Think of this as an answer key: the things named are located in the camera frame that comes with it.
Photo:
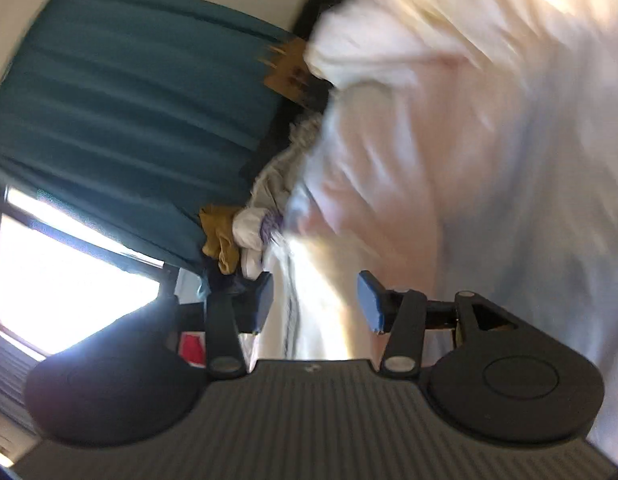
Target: blue cloth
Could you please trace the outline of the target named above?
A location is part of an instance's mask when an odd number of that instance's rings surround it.
[[[0,88],[0,179],[200,271],[198,209],[248,198],[279,103],[257,58],[284,37],[201,0],[51,0]]]

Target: ribbed black surface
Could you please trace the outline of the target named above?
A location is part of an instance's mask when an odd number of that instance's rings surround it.
[[[152,440],[79,450],[43,442],[23,480],[597,480],[614,466],[582,441],[548,449],[476,442],[441,422],[410,383],[367,362],[259,362],[215,383]]]

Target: window frame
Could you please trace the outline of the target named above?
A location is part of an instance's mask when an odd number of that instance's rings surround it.
[[[68,233],[65,233],[60,229],[46,224],[45,222],[33,216],[31,213],[28,213],[27,211],[24,211],[23,209],[20,209],[19,207],[9,203],[9,201],[7,200],[8,190],[8,187],[0,182],[0,225],[2,224],[2,217],[7,216],[10,219],[22,224],[23,226],[28,227],[29,229],[38,231],[39,233],[42,233],[49,238],[52,238],[60,243],[63,243],[73,249],[80,251],[81,253],[88,254],[99,260],[103,260],[104,262],[107,262],[117,267],[118,269],[151,278],[152,280],[160,284],[157,295],[158,298],[164,298],[174,295],[176,290],[176,282],[178,280],[178,273],[180,272],[180,269],[178,267],[169,265],[167,263],[163,263],[162,267],[157,267],[143,260],[134,258],[131,255],[118,254],[90,242],[81,240],[80,238],[77,238]],[[1,322],[0,332],[6,334],[12,339],[15,339],[15,341],[23,344],[24,346],[27,346],[28,348],[32,349],[34,352],[40,355],[49,355],[48,352],[37,348],[25,339],[21,338],[18,334],[5,327]]]

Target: red object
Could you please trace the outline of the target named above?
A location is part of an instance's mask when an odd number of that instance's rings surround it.
[[[178,355],[193,366],[206,366],[206,351],[204,350],[204,334],[198,332],[183,332],[180,337]]]

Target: yellow garment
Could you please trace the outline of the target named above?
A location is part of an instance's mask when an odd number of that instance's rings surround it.
[[[200,210],[199,217],[206,243],[202,252],[214,260],[223,274],[233,274],[240,261],[240,250],[233,240],[233,216],[239,207],[208,205]]]

